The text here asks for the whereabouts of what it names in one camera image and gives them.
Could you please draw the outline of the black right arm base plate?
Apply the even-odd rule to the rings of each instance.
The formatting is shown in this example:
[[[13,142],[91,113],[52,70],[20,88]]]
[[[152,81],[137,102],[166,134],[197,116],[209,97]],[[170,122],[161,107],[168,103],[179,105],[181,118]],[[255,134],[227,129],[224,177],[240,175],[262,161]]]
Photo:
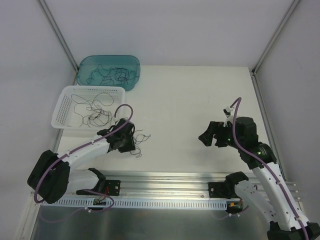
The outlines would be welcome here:
[[[209,182],[208,194],[210,198],[239,198],[235,193],[235,186],[226,182]]]

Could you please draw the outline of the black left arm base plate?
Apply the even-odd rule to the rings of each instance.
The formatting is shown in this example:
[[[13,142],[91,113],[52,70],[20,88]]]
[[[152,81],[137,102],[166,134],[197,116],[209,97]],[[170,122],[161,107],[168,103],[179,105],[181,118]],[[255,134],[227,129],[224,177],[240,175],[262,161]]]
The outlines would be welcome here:
[[[121,189],[120,180],[99,180],[95,187],[84,188],[76,191],[77,195],[108,195],[119,196]]]

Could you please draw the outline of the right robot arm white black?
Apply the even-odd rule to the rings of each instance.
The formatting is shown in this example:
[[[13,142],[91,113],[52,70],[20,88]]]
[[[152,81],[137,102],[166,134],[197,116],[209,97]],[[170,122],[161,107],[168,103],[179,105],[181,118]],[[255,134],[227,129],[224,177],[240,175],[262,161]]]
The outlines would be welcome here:
[[[257,125],[251,117],[238,117],[234,123],[211,121],[198,139],[206,147],[236,149],[267,195],[264,198],[249,177],[238,171],[227,175],[224,182],[210,182],[210,197],[244,200],[269,224],[269,240],[315,240],[320,236],[319,224],[310,222],[295,202],[273,151],[259,141]]]

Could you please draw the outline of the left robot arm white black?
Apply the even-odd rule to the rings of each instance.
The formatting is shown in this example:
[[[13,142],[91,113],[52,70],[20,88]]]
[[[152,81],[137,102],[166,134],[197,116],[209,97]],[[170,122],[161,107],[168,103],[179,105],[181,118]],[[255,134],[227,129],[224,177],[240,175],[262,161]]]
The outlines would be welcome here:
[[[77,170],[96,157],[112,151],[127,153],[135,150],[135,125],[124,118],[108,129],[102,129],[88,142],[65,153],[44,151],[27,184],[34,190],[36,203],[53,204],[65,194],[105,195],[112,190],[105,175],[94,167]]]

